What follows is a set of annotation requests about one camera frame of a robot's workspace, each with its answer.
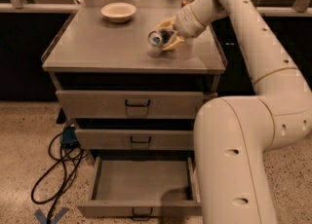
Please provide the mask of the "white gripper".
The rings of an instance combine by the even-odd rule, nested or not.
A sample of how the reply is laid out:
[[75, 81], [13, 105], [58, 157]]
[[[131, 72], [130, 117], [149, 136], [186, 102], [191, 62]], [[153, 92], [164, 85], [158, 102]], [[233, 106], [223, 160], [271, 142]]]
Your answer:
[[163, 46], [163, 51], [171, 51], [184, 44], [185, 38], [197, 38], [212, 20], [212, 3], [209, 0], [195, 0], [182, 7], [175, 17], [163, 20], [155, 26], [156, 31], [177, 31]]

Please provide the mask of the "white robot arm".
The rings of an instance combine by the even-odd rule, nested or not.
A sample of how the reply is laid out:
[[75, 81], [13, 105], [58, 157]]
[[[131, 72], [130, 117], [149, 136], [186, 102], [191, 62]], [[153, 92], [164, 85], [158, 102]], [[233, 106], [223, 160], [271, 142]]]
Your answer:
[[254, 94], [212, 99], [198, 111], [194, 152], [204, 224], [277, 224], [262, 155], [312, 129], [312, 92], [251, 0], [195, 0], [159, 24], [172, 50], [229, 17]]

